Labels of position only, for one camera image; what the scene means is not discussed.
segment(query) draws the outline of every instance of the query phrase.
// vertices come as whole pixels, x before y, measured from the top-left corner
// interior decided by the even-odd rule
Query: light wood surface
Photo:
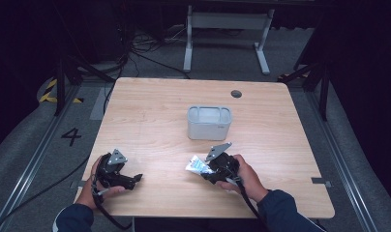
[[[231,96],[232,90],[242,97]],[[224,141],[187,136],[191,105],[221,105],[232,111]],[[83,180],[98,156],[115,148],[128,159],[121,174],[142,180],[105,202],[115,216],[254,218],[242,197],[185,170],[193,155],[205,159],[211,146],[241,154],[268,189],[294,196],[308,218],[331,218],[334,209],[289,91],[282,83],[159,78],[117,80]]]

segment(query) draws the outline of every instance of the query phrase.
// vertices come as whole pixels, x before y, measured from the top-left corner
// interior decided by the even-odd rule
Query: white plastic container
[[[227,107],[193,105],[189,108],[187,120],[189,138],[225,140],[232,115]]]

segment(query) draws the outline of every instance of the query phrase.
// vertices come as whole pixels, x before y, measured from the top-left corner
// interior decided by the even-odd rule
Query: dark background
[[[55,2],[56,8],[49,1],[0,0],[0,143],[38,106],[36,93],[55,72],[58,44],[90,64],[113,60],[120,56],[119,29],[128,19],[114,9],[126,7],[127,24],[156,38],[169,26],[184,23],[187,11],[183,6],[121,5],[123,1]],[[336,3],[340,9],[326,14],[278,10],[273,26],[320,23],[300,63],[327,64],[361,147],[391,195],[391,1]]]

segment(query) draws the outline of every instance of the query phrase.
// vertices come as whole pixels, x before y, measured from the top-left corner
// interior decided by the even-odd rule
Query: gray carpet floor
[[[192,71],[193,79],[217,79],[240,81],[277,81],[283,73],[292,73],[293,66],[313,30],[271,30],[264,52],[271,71],[263,75],[260,71],[253,43],[259,38],[255,31],[243,31],[239,35],[229,35],[223,31],[200,31],[194,37]],[[142,55],[181,70],[185,52],[185,42],[178,38],[175,43],[166,44]],[[181,72],[168,69],[134,54],[121,76],[184,78]],[[96,65],[103,69],[112,62]],[[41,86],[35,98],[39,98],[48,84]],[[331,151],[316,122],[316,113],[311,109],[308,94],[299,87],[300,80],[288,84],[290,94],[313,149],[322,177],[332,183],[328,188],[335,209],[335,216],[321,219],[320,223],[328,231],[364,231],[358,216],[348,198],[344,183],[332,161]],[[94,76],[85,78],[78,88],[77,97],[83,103],[71,103],[58,125],[51,142],[45,149],[45,157],[31,181],[21,202],[50,186],[70,173],[90,154],[103,118],[105,94],[111,84],[104,83]],[[15,183],[25,170],[41,142],[49,124],[54,120],[55,103],[41,102],[38,109],[17,125],[0,146],[0,211],[8,201]],[[333,88],[330,89],[327,105],[327,124],[334,133],[347,166],[353,175],[365,204],[374,219],[377,231],[391,231],[391,199],[369,166],[350,127]],[[81,138],[71,146],[71,139],[62,138],[66,132],[78,129]],[[73,183],[81,179],[84,165],[67,180],[37,197],[19,209],[6,222],[5,231],[49,231],[61,209],[73,203],[76,188]],[[129,217],[118,217],[127,224]],[[93,231],[119,231],[105,217],[97,215]]]

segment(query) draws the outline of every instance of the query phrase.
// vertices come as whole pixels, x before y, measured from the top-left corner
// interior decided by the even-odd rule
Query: dark blue sleeve
[[[324,231],[297,212],[294,198],[282,190],[270,190],[257,203],[259,214],[267,222],[271,232],[319,232]]]
[[[53,232],[91,231],[93,211],[80,204],[73,204],[59,213],[53,224]]]

